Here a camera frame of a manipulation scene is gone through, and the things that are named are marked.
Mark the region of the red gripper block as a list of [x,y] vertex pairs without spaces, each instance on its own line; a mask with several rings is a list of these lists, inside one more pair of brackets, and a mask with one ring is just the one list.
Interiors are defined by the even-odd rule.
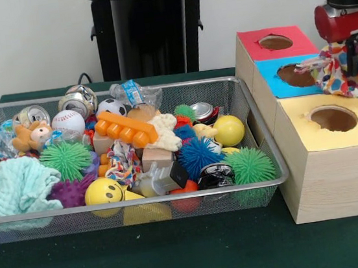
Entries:
[[358,7],[339,9],[320,5],[315,8],[314,17],[317,31],[325,41],[333,43],[346,40],[348,74],[356,74],[353,40],[349,38],[358,34]]

